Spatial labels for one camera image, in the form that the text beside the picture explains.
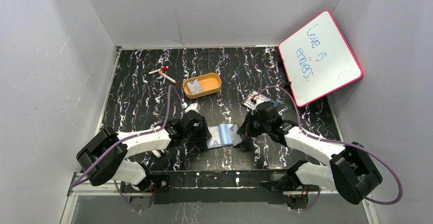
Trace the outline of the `blue leather card holder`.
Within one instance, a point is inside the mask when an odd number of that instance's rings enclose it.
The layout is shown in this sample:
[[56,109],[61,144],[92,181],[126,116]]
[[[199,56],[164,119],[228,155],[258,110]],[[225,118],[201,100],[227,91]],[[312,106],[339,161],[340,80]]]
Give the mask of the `blue leather card holder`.
[[233,123],[224,123],[224,124],[220,124],[218,125],[219,128],[219,133],[220,133],[220,139],[221,139],[221,146],[220,147],[224,147],[224,146],[231,146],[231,140],[230,140],[230,136],[229,136],[229,126],[233,124]]

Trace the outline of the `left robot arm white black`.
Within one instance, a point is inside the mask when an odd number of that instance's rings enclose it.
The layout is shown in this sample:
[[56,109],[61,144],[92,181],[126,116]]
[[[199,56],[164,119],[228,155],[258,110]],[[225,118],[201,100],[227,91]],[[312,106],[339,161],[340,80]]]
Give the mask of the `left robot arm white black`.
[[205,117],[188,110],[180,119],[168,120],[154,129],[124,133],[103,128],[77,153],[76,160],[92,186],[120,181],[147,191],[159,180],[146,166],[129,161],[130,157],[183,143],[205,143],[210,138]]

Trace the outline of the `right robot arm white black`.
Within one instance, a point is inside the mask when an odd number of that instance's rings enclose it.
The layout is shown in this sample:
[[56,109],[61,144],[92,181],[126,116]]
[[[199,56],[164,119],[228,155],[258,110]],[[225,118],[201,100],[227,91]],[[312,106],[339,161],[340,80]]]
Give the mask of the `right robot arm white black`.
[[237,134],[246,137],[267,134],[273,141],[320,162],[300,160],[284,174],[260,183],[270,191],[301,190],[316,185],[337,191],[351,204],[359,204],[383,181],[370,156],[362,151],[362,145],[323,142],[320,137],[303,132],[298,123],[282,119],[272,102],[260,103],[248,112]]

